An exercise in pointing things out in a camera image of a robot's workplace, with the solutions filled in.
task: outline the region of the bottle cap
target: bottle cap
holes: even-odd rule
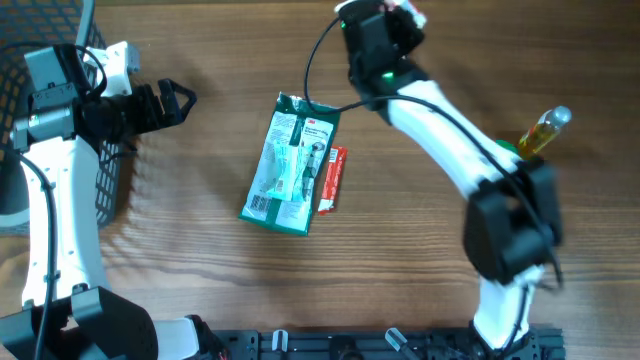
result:
[[[571,121],[571,110],[566,106],[558,106],[548,116],[548,121],[555,126],[564,126]]]

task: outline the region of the barcode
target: barcode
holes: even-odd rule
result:
[[[270,204],[271,198],[254,195],[253,200],[251,200],[251,206],[249,206],[249,208],[258,212],[266,212],[267,209],[269,209]]]
[[[331,153],[329,154],[329,162],[336,162],[338,158],[338,149],[331,149]]]

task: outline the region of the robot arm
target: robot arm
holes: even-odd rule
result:
[[[539,160],[522,162],[486,137],[407,58],[423,40],[426,22],[408,1],[350,0],[336,12],[349,52],[349,79],[362,99],[370,100],[370,110],[418,143],[468,201],[463,242],[480,273],[473,327],[485,348],[500,353],[528,332],[535,284],[562,237],[553,172]],[[401,99],[376,100],[396,95],[426,101],[441,111]],[[526,216],[522,204],[509,207],[515,194],[508,185],[513,183],[520,186],[541,226]]]

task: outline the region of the yellow liquid bottle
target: yellow liquid bottle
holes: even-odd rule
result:
[[[527,159],[537,154],[558,136],[569,121],[571,121],[571,111],[567,107],[558,106],[547,111],[540,121],[520,139],[518,143],[520,156]]]

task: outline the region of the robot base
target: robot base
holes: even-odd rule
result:
[[[213,331],[233,360],[471,360],[495,359],[472,328],[437,329],[404,334],[407,348],[395,349],[384,332],[288,333],[282,346],[274,334],[257,331]],[[505,360],[563,360],[562,330],[531,328],[514,343]]]

